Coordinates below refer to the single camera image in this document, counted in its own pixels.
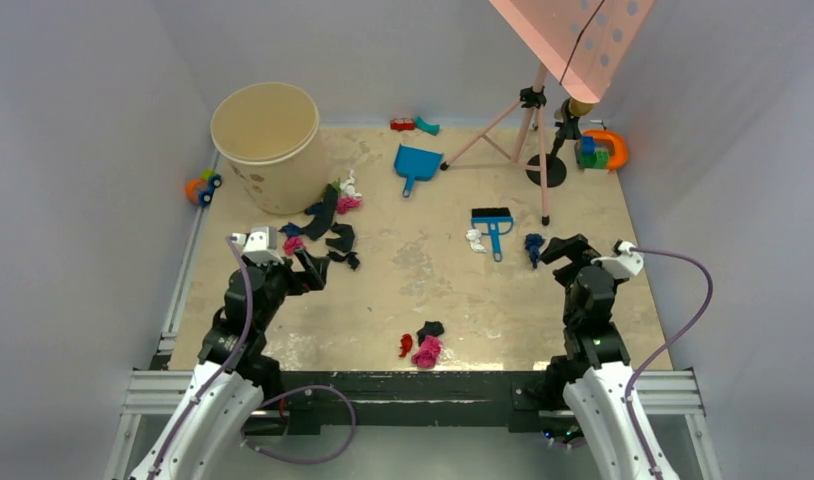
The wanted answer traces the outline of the dark blue paper scrap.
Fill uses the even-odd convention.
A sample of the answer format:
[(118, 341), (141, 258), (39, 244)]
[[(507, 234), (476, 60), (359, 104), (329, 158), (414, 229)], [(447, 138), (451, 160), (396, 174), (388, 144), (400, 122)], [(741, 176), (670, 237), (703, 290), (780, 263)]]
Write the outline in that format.
[(544, 237), (538, 233), (529, 233), (525, 236), (524, 249), (528, 254), (533, 269), (538, 268), (540, 263), (540, 249), (544, 244)]

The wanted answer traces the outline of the blue hand brush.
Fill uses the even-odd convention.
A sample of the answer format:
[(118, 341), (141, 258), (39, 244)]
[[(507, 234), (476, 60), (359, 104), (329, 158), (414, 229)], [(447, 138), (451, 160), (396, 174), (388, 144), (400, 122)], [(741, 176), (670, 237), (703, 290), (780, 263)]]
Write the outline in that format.
[(515, 225), (511, 211), (507, 207), (483, 207), (471, 210), (471, 225), (483, 235), (488, 235), (495, 262), (503, 260), (500, 238), (510, 233)]

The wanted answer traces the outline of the red paper scrap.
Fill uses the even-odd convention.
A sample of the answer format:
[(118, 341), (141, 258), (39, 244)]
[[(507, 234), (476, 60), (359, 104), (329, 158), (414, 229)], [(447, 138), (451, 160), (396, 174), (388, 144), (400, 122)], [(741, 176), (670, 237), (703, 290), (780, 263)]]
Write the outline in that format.
[(409, 333), (403, 334), (400, 338), (399, 357), (405, 358), (412, 351), (413, 345), (413, 336)]

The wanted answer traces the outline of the blue dustpan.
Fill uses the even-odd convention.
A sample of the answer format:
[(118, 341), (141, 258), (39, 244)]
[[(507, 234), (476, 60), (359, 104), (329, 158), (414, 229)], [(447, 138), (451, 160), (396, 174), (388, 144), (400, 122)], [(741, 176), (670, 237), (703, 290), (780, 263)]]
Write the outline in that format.
[(402, 197), (411, 196), (417, 181), (431, 180), (438, 171), (442, 159), (441, 153), (400, 144), (393, 166), (396, 173), (405, 180)]

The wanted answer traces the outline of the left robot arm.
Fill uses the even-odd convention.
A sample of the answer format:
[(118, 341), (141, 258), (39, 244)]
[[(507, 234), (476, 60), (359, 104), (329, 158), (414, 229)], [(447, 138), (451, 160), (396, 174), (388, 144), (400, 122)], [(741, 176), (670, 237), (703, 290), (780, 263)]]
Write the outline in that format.
[(284, 390), (280, 365), (264, 355), (266, 331), (289, 296), (321, 291), (330, 260), (304, 249), (257, 264), (246, 254), (228, 278), (182, 399), (133, 479), (207, 479), (255, 409)]

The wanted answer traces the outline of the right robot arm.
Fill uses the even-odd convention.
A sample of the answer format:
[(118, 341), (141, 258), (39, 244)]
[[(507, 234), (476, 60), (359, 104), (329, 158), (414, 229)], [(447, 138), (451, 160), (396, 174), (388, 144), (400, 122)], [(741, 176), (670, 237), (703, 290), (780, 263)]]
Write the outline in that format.
[(640, 405), (640, 374), (612, 320), (618, 287), (642, 271), (642, 254), (617, 241), (605, 256), (575, 235), (550, 239), (539, 256), (544, 264), (562, 258), (567, 265), (553, 275), (564, 289), (566, 353), (551, 359), (541, 397), (573, 412), (602, 478), (677, 478)]

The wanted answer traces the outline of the large black paper scrap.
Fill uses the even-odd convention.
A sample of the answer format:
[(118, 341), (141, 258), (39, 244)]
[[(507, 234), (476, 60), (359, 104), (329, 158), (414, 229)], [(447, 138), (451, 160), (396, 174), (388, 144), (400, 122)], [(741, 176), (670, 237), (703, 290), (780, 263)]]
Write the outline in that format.
[(336, 237), (325, 240), (328, 247), (327, 257), (337, 263), (347, 263), (351, 270), (356, 271), (361, 262), (358, 253), (353, 250), (356, 240), (353, 227), (349, 224), (334, 223), (330, 232)]

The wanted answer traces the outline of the small blue paper scrap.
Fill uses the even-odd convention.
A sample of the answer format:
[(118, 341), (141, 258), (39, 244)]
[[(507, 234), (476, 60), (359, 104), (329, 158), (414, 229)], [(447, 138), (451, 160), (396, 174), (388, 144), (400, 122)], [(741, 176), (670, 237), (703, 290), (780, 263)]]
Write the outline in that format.
[(304, 234), (304, 230), (302, 227), (298, 225), (288, 222), (284, 224), (280, 229), (279, 232), (285, 235), (287, 238), (294, 238), (299, 237)]

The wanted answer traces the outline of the magenta paper scrap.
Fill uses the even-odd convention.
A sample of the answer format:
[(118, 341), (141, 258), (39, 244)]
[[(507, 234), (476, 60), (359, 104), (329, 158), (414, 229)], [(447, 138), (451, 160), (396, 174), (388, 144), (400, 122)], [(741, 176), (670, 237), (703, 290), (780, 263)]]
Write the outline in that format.
[(340, 215), (344, 215), (347, 212), (357, 209), (362, 205), (361, 198), (343, 196), (337, 199), (336, 204), (336, 212)]

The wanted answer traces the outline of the green white paper scrap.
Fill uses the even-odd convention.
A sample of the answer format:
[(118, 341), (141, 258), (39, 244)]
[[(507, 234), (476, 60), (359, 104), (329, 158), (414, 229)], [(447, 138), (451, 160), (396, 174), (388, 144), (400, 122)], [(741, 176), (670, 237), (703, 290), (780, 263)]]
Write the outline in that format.
[(356, 189), (356, 175), (354, 169), (349, 169), (345, 179), (337, 179), (331, 185), (340, 197), (359, 200), (363, 195)]

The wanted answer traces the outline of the black microphone stand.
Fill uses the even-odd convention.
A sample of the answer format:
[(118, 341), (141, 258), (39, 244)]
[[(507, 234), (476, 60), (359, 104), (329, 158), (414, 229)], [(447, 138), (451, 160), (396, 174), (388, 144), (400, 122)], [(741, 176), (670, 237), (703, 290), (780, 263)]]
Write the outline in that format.
[[(532, 88), (525, 88), (520, 91), (520, 101), (522, 102), (522, 108), (544, 107), (546, 104), (546, 98), (542, 91), (535, 92), (532, 91)], [(561, 107), (555, 110), (555, 138), (552, 149), (546, 156), (547, 186), (549, 188), (560, 186), (565, 181), (567, 168), (564, 162), (558, 157), (559, 150), (567, 140), (577, 141), (582, 138), (579, 120), (581, 117), (589, 114), (594, 106), (595, 104), (584, 103), (570, 97), (562, 103)], [(534, 155), (530, 158), (527, 165), (539, 167), (541, 158), (540, 154)], [(536, 185), (541, 185), (540, 175), (541, 174), (536, 170), (527, 171), (527, 177)]]

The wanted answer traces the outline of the beige round bin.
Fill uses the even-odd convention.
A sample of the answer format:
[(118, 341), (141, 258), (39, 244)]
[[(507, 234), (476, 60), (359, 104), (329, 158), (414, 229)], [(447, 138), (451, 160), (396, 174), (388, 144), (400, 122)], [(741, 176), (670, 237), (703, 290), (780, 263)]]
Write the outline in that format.
[(330, 183), (319, 110), (297, 86), (267, 82), (234, 92), (215, 109), (210, 133), (253, 203), (267, 213), (300, 213)]

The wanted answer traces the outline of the red toy block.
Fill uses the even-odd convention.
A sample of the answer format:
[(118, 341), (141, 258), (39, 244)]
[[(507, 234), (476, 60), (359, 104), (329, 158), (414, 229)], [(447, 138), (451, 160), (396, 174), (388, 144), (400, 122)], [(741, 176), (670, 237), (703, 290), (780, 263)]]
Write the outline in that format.
[(393, 118), (390, 120), (389, 126), (394, 131), (412, 131), (416, 128), (414, 119), (409, 117)]

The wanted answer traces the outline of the teal toy piece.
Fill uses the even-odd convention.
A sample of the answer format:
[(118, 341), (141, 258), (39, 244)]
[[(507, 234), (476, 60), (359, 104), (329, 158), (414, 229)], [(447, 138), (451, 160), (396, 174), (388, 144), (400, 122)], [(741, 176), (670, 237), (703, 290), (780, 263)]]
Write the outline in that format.
[(413, 123), (416, 129), (432, 136), (438, 135), (441, 131), (441, 126), (439, 124), (430, 123), (420, 116), (416, 116), (413, 119)]

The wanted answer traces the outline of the black base frame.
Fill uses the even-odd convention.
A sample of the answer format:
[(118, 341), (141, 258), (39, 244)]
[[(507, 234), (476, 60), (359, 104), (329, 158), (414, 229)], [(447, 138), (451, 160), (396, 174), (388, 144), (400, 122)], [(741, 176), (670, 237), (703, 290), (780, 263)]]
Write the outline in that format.
[(557, 442), (583, 437), (568, 408), (541, 397), (543, 371), (286, 372), (290, 395), (255, 411), (251, 436), (317, 435), (325, 426), (504, 427)]

